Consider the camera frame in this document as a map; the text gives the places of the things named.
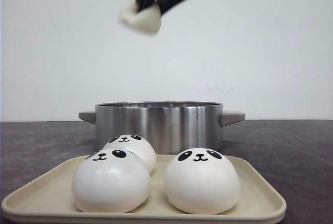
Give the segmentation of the stainless steel steamer pot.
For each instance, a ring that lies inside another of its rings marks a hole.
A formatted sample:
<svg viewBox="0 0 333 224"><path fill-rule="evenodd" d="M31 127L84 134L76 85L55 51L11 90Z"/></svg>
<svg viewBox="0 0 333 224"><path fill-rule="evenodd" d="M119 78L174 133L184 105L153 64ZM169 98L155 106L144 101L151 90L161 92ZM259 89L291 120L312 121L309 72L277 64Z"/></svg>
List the stainless steel steamer pot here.
<svg viewBox="0 0 333 224"><path fill-rule="evenodd" d="M220 149L223 128L243 121L245 113L224 110L219 102L114 102L80 112L79 119L95 125L98 149L115 136L136 134L158 154L178 154L189 148Z"/></svg>

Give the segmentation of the panda bun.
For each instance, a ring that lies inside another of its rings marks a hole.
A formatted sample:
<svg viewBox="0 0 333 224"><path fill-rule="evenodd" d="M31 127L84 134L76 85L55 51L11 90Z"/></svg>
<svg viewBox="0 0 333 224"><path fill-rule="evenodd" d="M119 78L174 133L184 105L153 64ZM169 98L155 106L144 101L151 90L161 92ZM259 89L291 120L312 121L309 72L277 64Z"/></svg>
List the panda bun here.
<svg viewBox="0 0 333 224"><path fill-rule="evenodd" d="M139 11L140 0L128 0L119 10L121 24L129 29L156 35L161 27L161 10L157 2Z"/></svg>
<svg viewBox="0 0 333 224"><path fill-rule="evenodd" d="M72 195L83 212L126 213L142 205L150 192L150 172L128 150L100 150L85 158L72 179Z"/></svg>
<svg viewBox="0 0 333 224"><path fill-rule="evenodd" d="M103 149L119 148L136 154L148 167L151 173L157 162L157 157L152 145L143 137L136 134L125 134L113 137Z"/></svg>
<svg viewBox="0 0 333 224"><path fill-rule="evenodd" d="M164 188L169 202L190 214L220 214L240 200L240 181L232 163L208 148L180 152L167 165Z"/></svg>

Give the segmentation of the beige rectangular plastic tray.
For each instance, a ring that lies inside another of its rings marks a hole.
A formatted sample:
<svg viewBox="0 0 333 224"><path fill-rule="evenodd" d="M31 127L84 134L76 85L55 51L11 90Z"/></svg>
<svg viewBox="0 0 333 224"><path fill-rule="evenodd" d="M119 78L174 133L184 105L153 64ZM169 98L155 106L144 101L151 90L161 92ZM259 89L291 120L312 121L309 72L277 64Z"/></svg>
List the beige rectangular plastic tray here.
<svg viewBox="0 0 333 224"><path fill-rule="evenodd" d="M131 213L80 212L71 194L71 179L84 157L56 166L6 196L4 216L21 223L278 223L286 212L284 198L247 161L230 156L241 182L238 204L219 215L180 212L163 192L163 173L172 155L158 154L151 174L149 199Z"/></svg>

